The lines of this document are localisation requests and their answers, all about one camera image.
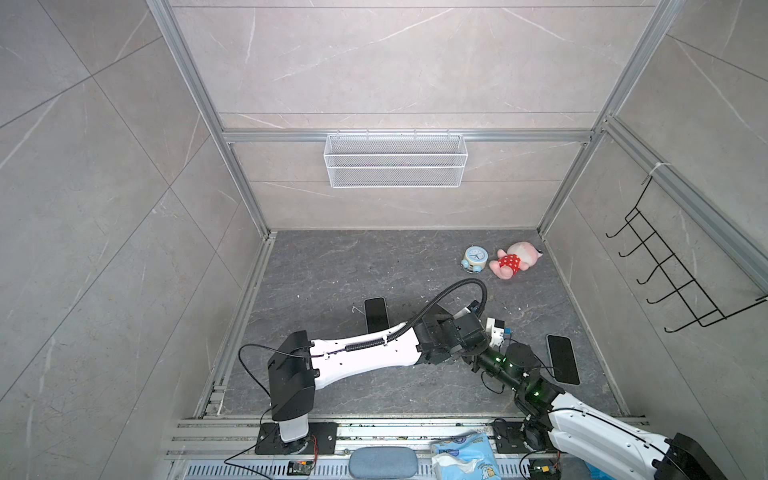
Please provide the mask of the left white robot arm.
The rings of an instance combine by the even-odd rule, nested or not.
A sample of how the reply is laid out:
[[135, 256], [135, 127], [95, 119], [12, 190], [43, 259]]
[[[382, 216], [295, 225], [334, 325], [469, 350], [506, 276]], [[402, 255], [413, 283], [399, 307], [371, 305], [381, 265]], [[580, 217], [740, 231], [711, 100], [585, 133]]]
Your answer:
[[344, 339], [311, 340], [305, 330], [294, 332], [267, 362], [271, 420], [282, 443], [303, 441], [318, 390], [383, 368], [477, 356], [489, 343], [485, 327], [469, 310], [426, 313], [415, 322]]

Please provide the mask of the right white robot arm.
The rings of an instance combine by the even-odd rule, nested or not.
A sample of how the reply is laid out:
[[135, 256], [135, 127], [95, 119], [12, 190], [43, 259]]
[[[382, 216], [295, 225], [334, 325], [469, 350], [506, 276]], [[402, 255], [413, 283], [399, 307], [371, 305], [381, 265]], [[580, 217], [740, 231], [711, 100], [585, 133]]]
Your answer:
[[668, 438], [629, 425], [588, 406], [540, 374], [531, 348], [490, 347], [465, 361], [474, 372], [508, 387], [525, 415], [522, 432], [531, 450], [547, 448], [575, 456], [613, 479], [723, 479], [704, 448], [682, 433]]

